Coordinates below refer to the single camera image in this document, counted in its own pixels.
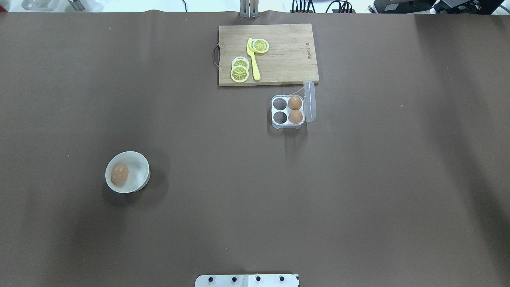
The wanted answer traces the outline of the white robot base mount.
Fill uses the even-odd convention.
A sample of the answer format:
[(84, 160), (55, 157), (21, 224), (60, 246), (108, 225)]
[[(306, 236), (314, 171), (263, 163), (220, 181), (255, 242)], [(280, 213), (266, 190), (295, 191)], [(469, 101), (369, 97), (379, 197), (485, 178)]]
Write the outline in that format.
[(300, 287), (295, 274), (214, 274), (200, 275), (195, 287)]

